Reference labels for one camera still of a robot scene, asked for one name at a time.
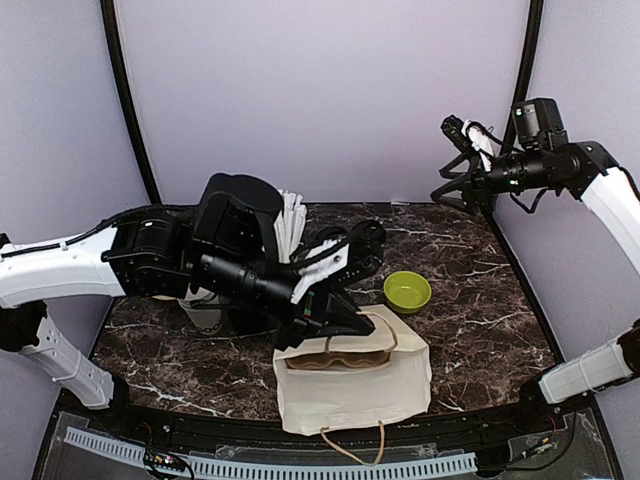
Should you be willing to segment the cardboard two-cup carrier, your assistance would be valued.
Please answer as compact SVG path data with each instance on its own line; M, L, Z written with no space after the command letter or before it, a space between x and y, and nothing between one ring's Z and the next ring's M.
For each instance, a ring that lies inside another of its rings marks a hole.
M321 352L287 358L285 363L289 369L319 371L331 366L348 369L368 369L389 362L391 353L387 351L371 352Z

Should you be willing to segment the brown paper bag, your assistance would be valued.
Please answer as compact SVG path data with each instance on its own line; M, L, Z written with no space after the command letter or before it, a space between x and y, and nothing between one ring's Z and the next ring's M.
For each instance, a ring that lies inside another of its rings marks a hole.
M368 336L334 336L305 340L297 348L276 350L273 369L281 426L290 433L310 435L322 426L340 429L396 423L428 411L432 370L427 342L384 305L362 311L375 325ZM289 369L287 358L321 352L391 353L388 363L368 369L331 366L324 370ZM376 457L363 460L339 444L331 448L368 467L384 456L385 438Z

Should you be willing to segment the stack of white paper cups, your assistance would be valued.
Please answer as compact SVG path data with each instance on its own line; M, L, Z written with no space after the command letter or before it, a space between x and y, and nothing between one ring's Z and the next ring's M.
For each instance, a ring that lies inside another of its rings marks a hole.
M222 311L217 308L217 295L209 293L187 298L179 300L178 304L201 334L214 336L222 329Z

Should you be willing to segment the stack of black lids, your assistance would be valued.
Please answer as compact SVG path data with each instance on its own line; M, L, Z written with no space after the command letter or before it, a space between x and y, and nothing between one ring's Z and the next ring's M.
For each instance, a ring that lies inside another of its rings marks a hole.
M256 335L276 329L276 322L268 315L252 310L233 308L227 315L231 327L239 335Z

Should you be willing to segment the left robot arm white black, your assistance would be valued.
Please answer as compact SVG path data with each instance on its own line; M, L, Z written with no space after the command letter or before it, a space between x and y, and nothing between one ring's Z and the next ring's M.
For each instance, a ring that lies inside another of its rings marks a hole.
M1 243L1 347L38 364L120 436L141 427L128 385L68 341L47 301L77 295L183 299L206 290L273 319L275 346L366 336L373 324L346 293L382 264L386 233L374 220L321 232L304 259L281 263L276 212L244 207L150 206L122 212L75 237Z

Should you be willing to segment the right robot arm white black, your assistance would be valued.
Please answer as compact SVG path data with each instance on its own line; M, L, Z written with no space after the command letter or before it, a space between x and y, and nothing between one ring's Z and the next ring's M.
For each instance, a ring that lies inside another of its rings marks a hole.
M638 378L639 192L604 146L456 150L429 198L498 222L566 357L521 387L517 432L534 432L551 405Z

